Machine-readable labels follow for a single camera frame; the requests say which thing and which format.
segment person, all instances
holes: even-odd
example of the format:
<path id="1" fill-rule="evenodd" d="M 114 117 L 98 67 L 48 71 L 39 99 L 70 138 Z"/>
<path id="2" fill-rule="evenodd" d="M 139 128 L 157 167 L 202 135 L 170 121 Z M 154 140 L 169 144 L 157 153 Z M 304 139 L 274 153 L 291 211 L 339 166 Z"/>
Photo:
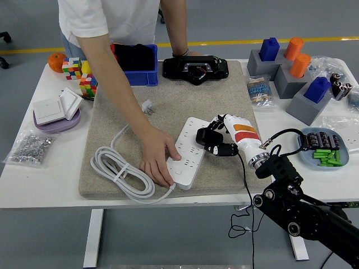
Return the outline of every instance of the person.
<path id="1" fill-rule="evenodd" d="M 165 150 L 180 160 L 174 139 L 142 112 L 110 44 L 152 44 L 159 5 L 173 56 L 200 55 L 187 46 L 186 0 L 58 0 L 61 39 L 68 57 L 87 59 L 101 89 L 141 141 L 140 170 L 169 187 Z"/>

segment power strip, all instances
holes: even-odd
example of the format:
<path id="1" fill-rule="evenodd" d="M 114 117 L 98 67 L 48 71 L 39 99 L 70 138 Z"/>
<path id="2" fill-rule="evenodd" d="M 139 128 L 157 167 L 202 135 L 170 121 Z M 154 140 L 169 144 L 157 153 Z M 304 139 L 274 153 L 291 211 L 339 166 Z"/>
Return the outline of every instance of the power strip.
<path id="1" fill-rule="evenodd" d="M 189 118 L 176 142 L 176 148 L 182 159 L 167 159 L 167 167 L 173 181 L 180 189 L 190 189 L 202 162 L 204 146 L 197 144 L 196 135 L 200 128 L 207 127 L 209 122 L 197 118 Z"/>

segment orange cylinder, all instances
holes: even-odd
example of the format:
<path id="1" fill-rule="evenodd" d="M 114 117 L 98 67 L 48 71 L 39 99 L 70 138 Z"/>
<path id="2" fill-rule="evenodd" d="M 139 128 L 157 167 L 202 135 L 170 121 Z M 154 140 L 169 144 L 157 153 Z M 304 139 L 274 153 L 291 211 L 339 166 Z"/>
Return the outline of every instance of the orange cylinder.
<path id="1" fill-rule="evenodd" d="M 284 57 L 290 61 L 295 60 L 297 56 L 300 54 L 303 45 L 304 45 L 303 39 L 292 38 L 291 41 L 289 41 Z"/>
<path id="2" fill-rule="evenodd" d="M 305 53 L 300 53 L 294 60 L 291 70 L 289 71 L 293 77 L 301 78 L 304 76 L 308 65 L 310 64 L 310 56 Z"/>

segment white t-shirt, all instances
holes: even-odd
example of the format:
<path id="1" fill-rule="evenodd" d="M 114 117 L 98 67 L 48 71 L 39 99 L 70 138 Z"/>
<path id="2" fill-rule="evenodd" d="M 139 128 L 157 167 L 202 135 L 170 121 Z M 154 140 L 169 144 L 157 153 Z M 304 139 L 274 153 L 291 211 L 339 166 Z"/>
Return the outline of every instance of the white t-shirt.
<path id="1" fill-rule="evenodd" d="M 160 0 L 58 0 L 59 25 L 66 39 L 109 34 L 123 45 L 152 44 Z"/>

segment human hand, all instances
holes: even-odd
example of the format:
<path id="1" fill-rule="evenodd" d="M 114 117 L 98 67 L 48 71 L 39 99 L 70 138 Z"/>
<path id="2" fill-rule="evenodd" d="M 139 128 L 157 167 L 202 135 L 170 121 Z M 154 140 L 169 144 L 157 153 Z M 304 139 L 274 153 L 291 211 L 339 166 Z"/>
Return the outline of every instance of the human hand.
<path id="1" fill-rule="evenodd" d="M 180 160 L 173 138 L 166 132 L 156 128 L 147 131 L 146 136 L 141 139 L 142 162 L 140 170 L 145 172 L 154 183 L 170 187 L 173 179 L 169 174 L 165 159 L 165 150 L 174 160 Z"/>

